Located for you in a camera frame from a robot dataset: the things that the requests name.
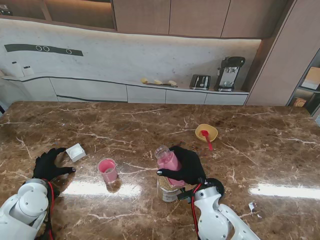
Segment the pink drink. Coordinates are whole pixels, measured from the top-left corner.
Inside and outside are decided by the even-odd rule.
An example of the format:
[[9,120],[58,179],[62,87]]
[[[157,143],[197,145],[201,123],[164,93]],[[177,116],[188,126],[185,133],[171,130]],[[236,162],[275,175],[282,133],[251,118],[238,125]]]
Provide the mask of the pink drink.
[[[155,150],[154,155],[157,159],[159,169],[169,169],[172,171],[179,171],[181,169],[181,164],[176,155],[173,151],[170,151],[167,146],[160,146]],[[168,178],[168,180],[173,186],[182,187],[186,184],[183,180],[178,181],[171,178]]]
[[98,164],[98,170],[107,184],[113,183],[118,176],[116,170],[117,164],[111,158],[105,158]]

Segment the red spoon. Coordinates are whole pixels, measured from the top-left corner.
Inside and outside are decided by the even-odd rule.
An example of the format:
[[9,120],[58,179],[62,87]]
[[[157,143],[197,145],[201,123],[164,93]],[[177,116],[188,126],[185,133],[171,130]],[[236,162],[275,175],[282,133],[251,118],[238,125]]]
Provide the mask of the red spoon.
[[213,151],[214,149],[213,149],[212,144],[209,140],[209,132],[207,130],[202,130],[201,134],[205,137],[206,141],[208,142],[209,150]]

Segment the robotic hand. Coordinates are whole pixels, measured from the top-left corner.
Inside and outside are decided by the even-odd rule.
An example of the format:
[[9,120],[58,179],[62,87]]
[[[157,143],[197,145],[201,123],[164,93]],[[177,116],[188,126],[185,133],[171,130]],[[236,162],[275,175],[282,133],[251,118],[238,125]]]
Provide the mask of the robotic hand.
[[[175,180],[184,180],[186,183],[196,185],[192,190],[178,194],[178,199],[188,199],[191,203],[195,231],[200,240],[225,240],[234,227],[231,240],[260,240],[259,237],[241,220],[241,218],[228,206],[219,204],[219,199],[224,195],[225,188],[215,178],[206,178],[198,155],[194,151],[179,146],[170,148],[174,151],[181,163],[179,171],[159,169],[159,176]],[[197,222],[194,206],[201,210]]]
[[39,239],[53,240],[50,212],[54,189],[50,181],[59,175],[76,171],[74,167],[57,167],[55,159],[64,147],[52,148],[35,160],[32,179],[27,180],[18,193],[9,197],[0,208],[0,236],[6,240],[34,240],[46,216],[45,234]]

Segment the black glove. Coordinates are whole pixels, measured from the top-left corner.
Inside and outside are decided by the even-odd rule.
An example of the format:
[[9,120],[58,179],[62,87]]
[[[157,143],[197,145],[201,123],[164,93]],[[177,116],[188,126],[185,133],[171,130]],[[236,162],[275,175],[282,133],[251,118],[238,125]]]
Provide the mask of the black glove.
[[201,165],[198,155],[194,151],[184,149],[180,146],[170,147],[178,161],[181,163],[179,171],[172,171],[168,169],[159,169],[156,174],[164,176],[177,181],[183,180],[187,184],[195,185],[203,183],[206,180],[205,171]]
[[60,147],[58,149],[52,148],[48,153],[44,152],[41,157],[37,157],[33,170],[33,178],[47,179],[48,181],[51,181],[60,175],[75,172],[76,169],[74,167],[57,167],[55,165],[55,160],[58,154],[65,150],[65,147]]

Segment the white backsplash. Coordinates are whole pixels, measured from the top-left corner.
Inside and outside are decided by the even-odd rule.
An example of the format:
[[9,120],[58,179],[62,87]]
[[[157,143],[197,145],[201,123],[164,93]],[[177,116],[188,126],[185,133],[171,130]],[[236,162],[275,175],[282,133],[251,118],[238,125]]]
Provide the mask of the white backsplash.
[[[139,83],[173,80],[188,87],[193,74],[217,79],[223,57],[245,57],[236,81],[240,89],[259,39],[206,39],[175,36],[123,34],[50,25],[32,21],[0,19],[0,70],[12,74],[12,62],[31,66],[35,74]],[[46,45],[81,50],[83,56],[36,51],[7,52],[6,44]]]

